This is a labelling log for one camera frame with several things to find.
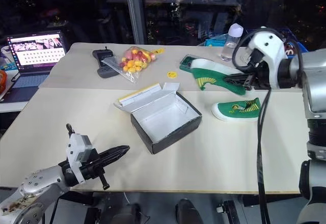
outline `black bracket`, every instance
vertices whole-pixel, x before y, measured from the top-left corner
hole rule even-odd
[[[240,224],[233,200],[224,201],[222,204],[218,205],[216,210],[218,213],[227,214],[230,224]]]

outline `laptop keyboard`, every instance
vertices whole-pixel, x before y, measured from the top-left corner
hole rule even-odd
[[[12,88],[38,87],[48,75],[21,76]]]

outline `bottle cap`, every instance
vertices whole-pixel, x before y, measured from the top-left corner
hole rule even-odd
[[[241,37],[243,34],[243,27],[235,23],[230,26],[228,34],[231,37]]]

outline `shoebox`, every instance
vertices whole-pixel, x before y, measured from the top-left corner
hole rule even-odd
[[[178,83],[157,83],[129,94],[115,106],[130,113],[131,123],[152,154],[172,145],[192,131],[202,114],[177,90]]]

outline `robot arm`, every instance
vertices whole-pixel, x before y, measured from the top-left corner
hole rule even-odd
[[[0,203],[1,224],[38,224],[47,207],[77,184],[100,178],[109,188],[104,167],[120,159],[129,146],[118,146],[100,154],[85,135],[76,134],[67,124],[67,159],[56,166],[31,173],[18,189]]]
[[[302,87],[311,159],[301,166],[299,189],[309,201],[297,223],[326,223],[326,49],[300,54],[300,64],[298,55],[287,58],[283,42],[269,30],[260,29],[252,37],[247,47],[251,53],[247,66],[239,67],[233,54],[234,65],[244,74],[229,75],[225,81],[247,90]]]

